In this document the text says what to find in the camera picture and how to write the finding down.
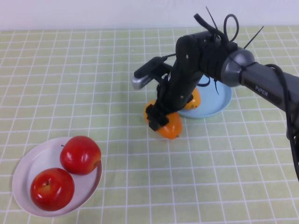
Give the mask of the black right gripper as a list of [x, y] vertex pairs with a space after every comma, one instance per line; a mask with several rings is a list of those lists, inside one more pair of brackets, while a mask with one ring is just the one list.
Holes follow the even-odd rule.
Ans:
[[184, 108], [200, 79], [200, 71], [183, 71], [180, 67], [172, 67], [169, 75], [159, 85], [156, 104], [146, 106], [149, 127], [153, 131], [169, 123], [165, 114]]

